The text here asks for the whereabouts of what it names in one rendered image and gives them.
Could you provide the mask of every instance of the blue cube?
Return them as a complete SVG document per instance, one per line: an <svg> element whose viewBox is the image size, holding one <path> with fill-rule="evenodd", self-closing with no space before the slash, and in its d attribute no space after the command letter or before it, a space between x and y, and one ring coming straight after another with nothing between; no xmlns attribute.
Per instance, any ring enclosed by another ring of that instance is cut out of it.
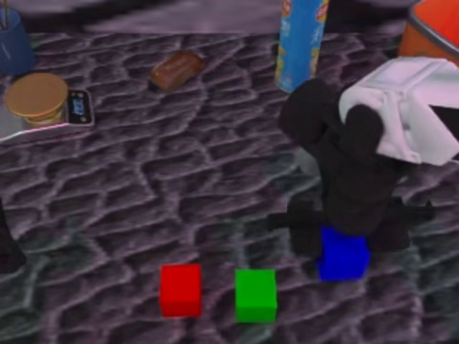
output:
<svg viewBox="0 0 459 344"><path fill-rule="evenodd" d="M370 263L370 252L364 236L349 236L331 226L321 227L322 256L317 261L324 282L358 280Z"/></svg>

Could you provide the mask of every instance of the orange container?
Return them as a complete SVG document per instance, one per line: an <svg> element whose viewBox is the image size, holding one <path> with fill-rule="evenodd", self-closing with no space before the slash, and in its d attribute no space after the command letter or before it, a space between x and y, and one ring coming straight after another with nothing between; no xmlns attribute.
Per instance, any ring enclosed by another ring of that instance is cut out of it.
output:
<svg viewBox="0 0 459 344"><path fill-rule="evenodd" d="M459 66L459 0L423 0L415 4L399 56L443 57Z"/></svg>

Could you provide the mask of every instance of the red cube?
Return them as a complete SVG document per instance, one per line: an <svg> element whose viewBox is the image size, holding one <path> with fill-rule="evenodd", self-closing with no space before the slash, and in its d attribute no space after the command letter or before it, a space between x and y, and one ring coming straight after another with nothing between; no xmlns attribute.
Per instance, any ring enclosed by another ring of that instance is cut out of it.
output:
<svg viewBox="0 0 459 344"><path fill-rule="evenodd" d="M161 267L159 304L164 317L199 317L202 312L201 265Z"/></svg>

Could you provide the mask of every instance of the blue cylinder can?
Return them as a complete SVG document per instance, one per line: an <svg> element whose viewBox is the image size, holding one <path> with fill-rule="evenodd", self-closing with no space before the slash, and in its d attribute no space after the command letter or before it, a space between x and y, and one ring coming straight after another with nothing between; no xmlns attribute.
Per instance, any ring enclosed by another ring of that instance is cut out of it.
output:
<svg viewBox="0 0 459 344"><path fill-rule="evenodd" d="M283 0L275 82L293 92L317 68L329 0Z"/></svg>

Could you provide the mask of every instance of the green cube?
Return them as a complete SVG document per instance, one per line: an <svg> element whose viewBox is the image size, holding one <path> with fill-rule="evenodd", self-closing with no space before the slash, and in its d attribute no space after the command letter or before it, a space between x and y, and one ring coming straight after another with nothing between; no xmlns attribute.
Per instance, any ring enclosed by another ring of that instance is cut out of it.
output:
<svg viewBox="0 0 459 344"><path fill-rule="evenodd" d="M275 270L236 270L236 321L273 323L278 310Z"/></svg>

